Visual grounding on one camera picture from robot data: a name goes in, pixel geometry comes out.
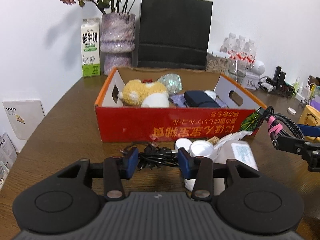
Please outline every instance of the ribbed gray panel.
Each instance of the ribbed gray panel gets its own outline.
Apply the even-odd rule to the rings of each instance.
[[[89,225],[72,233],[40,236],[22,231],[16,240],[303,240],[290,232],[253,236],[226,225],[208,203],[190,200],[185,192],[132,192],[106,203]]]

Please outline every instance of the purple vase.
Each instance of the purple vase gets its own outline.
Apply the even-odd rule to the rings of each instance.
[[[107,54],[113,54],[105,57],[105,75],[108,75],[114,66],[131,65],[130,52],[135,49],[135,18],[135,14],[127,13],[102,15],[100,50]]]

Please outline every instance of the white round object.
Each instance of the white round object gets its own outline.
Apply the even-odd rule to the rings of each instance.
[[[208,157],[212,159],[212,161],[214,161],[218,153],[217,152],[214,153],[214,148],[211,143],[204,140],[197,140],[191,144],[190,155],[191,157],[196,157],[196,156]]]
[[[288,113],[295,115],[296,114],[296,110],[294,110],[293,108],[289,107],[288,108]]]
[[[262,61],[256,60],[250,71],[260,76],[266,71],[266,67]]]
[[[213,92],[212,90],[206,90],[204,91],[209,97],[211,97],[213,100],[217,98],[217,93]]]
[[[179,150],[180,148],[185,148],[188,153],[190,153],[190,147],[191,147],[192,141],[190,141],[187,138],[179,138],[176,140],[176,143],[174,144],[174,148],[176,150]]]
[[[167,95],[163,93],[154,93],[147,96],[141,107],[158,107],[158,108],[168,108],[170,105]]]

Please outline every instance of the red cardboard box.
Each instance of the red cardboard box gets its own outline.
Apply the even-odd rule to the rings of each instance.
[[[123,106],[117,98],[132,79],[156,81],[168,73],[180,75],[183,92],[214,90],[228,108],[140,108]],[[266,108],[258,98],[225,75],[186,69],[114,68],[95,102],[103,142],[172,141],[181,137],[223,137],[253,130],[256,111]]]

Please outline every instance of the cow drawing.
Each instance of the cow drawing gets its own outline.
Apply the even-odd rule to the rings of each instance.
[[[82,56],[83,59],[83,64],[84,65],[89,65],[92,64],[94,62],[94,56],[91,57],[85,57],[84,55]]]

